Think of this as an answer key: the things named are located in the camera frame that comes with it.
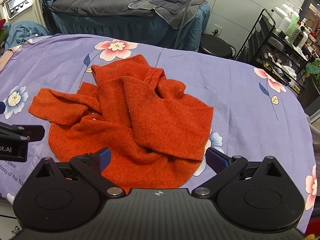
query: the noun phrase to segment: electrical outlet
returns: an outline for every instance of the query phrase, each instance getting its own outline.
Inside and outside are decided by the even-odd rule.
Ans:
[[[218,33],[217,33],[217,35],[220,35],[221,34],[221,31],[222,31],[222,27],[220,27],[220,26],[218,26],[218,25],[214,25],[214,28],[213,28],[213,31],[212,31],[212,33],[214,34],[214,31],[215,30],[218,30]]]

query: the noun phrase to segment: control panel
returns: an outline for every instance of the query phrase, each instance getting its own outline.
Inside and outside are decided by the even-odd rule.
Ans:
[[[12,19],[17,14],[32,6],[32,0],[7,0],[4,4],[8,18]]]

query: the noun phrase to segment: brown bottle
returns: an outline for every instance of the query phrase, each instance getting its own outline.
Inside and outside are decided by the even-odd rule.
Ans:
[[[297,47],[298,45],[299,45],[299,43],[300,43],[300,41],[302,40],[302,38],[303,38],[303,32],[304,32],[304,30],[306,29],[304,26],[301,26],[301,32],[298,34],[298,36],[296,37],[296,39],[294,40],[294,42],[292,43],[292,45],[294,46],[294,47]]]

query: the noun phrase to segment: ribbed gray surface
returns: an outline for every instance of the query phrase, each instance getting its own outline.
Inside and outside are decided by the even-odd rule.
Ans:
[[[301,240],[295,229],[279,234],[247,232],[225,221],[210,200],[186,189],[133,189],[109,200],[84,226],[63,233],[24,230],[15,240]]]

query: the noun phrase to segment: blue flower print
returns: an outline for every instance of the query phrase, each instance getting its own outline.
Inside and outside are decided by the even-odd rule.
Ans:
[[[9,119],[12,113],[17,114],[21,112],[24,107],[24,103],[28,98],[28,92],[25,90],[25,86],[20,88],[16,86],[11,90],[9,96],[3,100],[5,104],[4,117],[6,119]]]
[[[218,132],[212,132],[212,127],[210,128],[210,135],[209,135],[209,139],[207,140],[205,146],[204,146],[204,155],[203,155],[203,160],[200,164],[200,166],[198,167],[198,169],[195,171],[195,173],[193,173],[193,176],[199,176],[205,169],[206,167],[206,162],[205,162],[205,152],[207,151],[207,149],[209,147],[215,148],[218,151],[224,153],[224,151],[222,150],[222,137],[219,135]]]

